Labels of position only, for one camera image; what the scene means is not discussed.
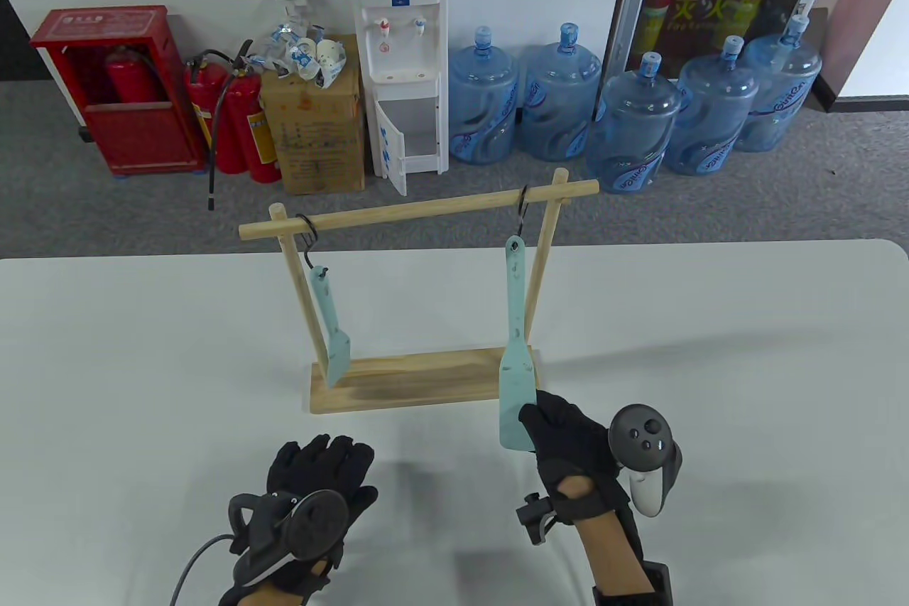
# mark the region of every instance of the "gray carpet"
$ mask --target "gray carpet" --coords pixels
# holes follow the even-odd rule
[[[828,115],[806,108],[779,152],[734,155],[713,178],[663,171],[637,197],[599,195],[562,211],[557,244],[733,242],[776,239],[892,239],[909,249],[909,113]],[[366,191],[290,197],[280,184],[218,178],[215,213],[207,178],[190,174],[114,180],[52,82],[0,83],[0,256],[94,256],[275,251],[240,242],[236,226],[266,220],[283,201],[308,214],[549,183],[556,165],[516,154],[490,168],[452,164],[411,175],[402,199],[384,180]],[[584,173],[569,164],[572,177]],[[535,240],[541,205],[527,216]],[[322,236],[322,249],[499,246],[513,210],[468,213]]]

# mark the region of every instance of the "red cabinet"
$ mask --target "red cabinet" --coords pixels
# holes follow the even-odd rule
[[[111,172],[204,170],[208,149],[183,86],[165,6],[55,9],[32,45],[48,50]],[[134,87],[134,100],[131,75],[134,85],[145,81],[143,89]],[[149,102],[155,99],[149,79],[160,84],[159,102]]]

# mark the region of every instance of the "hand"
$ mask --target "hand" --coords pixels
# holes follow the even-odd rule
[[[329,440],[328,435],[316,436],[302,449],[297,443],[286,443],[268,470],[266,491],[282,490],[306,497],[321,489],[333,489],[347,501],[350,512],[347,529],[350,529],[379,496],[373,486],[363,486],[374,452],[369,445],[354,444],[353,438],[347,436],[338,436],[331,444]],[[278,569],[270,580],[278,589],[291,592],[312,569],[312,563],[292,561]]]
[[[558,515],[565,521],[627,505],[628,496],[616,481],[619,467],[609,449],[608,428],[587,418],[577,405],[545,391],[536,391],[536,405],[523,406],[518,418],[533,441],[537,470],[554,505],[564,499],[587,501],[562,504]],[[592,494],[594,487],[597,496]]]

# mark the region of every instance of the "water dispenser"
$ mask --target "water dispenser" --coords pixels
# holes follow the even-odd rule
[[[353,0],[373,164],[400,194],[448,170],[448,0]]]

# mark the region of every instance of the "wooden rod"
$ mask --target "wooden rod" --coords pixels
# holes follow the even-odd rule
[[[287,220],[287,210],[283,203],[273,203],[268,207],[268,213],[272,220]],[[306,319],[306,327],[309,330],[309,336],[312,338],[312,346],[315,348],[315,359],[322,372],[322,376],[328,376],[328,350],[325,349],[325,337],[322,336],[322,327],[319,326],[319,318],[315,313],[315,305],[312,304],[312,292],[309,291],[309,282],[306,281],[306,273],[303,269],[303,263],[300,262],[300,255],[296,249],[296,242],[293,240],[293,234],[278,234],[278,243],[281,244],[281,252],[285,254],[287,269],[290,271],[290,278],[293,281],[293,288],[296,288],[296,298],[300,301],[300,307],[303,309],[303,316]]]
[[[553,184],[565,186],[568,182],[568,171],[565,168],[556,168],[553,173]],[[546,201],[546,213],[543,214],[543,226],[540,229],[540,239],[536,243],[536,255],[533,256],[533,269],[530,272],[530,284],[527,285],[527,302],[523,314],[523,336],[530,339],[530,330],[533,327],[533,315],[536,314],[536,302],[540,298],[540,288],[543,285],[543,272],[546,270],[546,261],[549,251],[553,247],[555,225],[559,222],[559,210],[562,201],[558,199]]]
[[[528,203],[537,203],[539,201],[574,199],[582,196],[591,196],[599,193],[599,191],[600,184],[596,180],[549,184],[543,187],[529,188],[525,200]],[[312,220],[312,225],[315,226],[315,229],[319,230],[319,232],[324,232],[328,229],[344,229],[347,227],[376,225],[382,222],[413,220],[416,217],[435,217],[454,213],[467,213],[471,210],[517,206],[520,196],[520,190],[496,191],[496,193],[491,194],[474,194],[473,196],[453,197],[452,199],[403,203],[397,206],[345,210],[339,213],[325,213],[308,217]],[[240,239],[243,239],[244,242],[250,242],[253,239],[279,237],[283,234],[300,234],[302,232],[309,232],[309,227],[299,217],[291,217],[289,220],[272,220],[272,222],[254,222],[240,225]]]

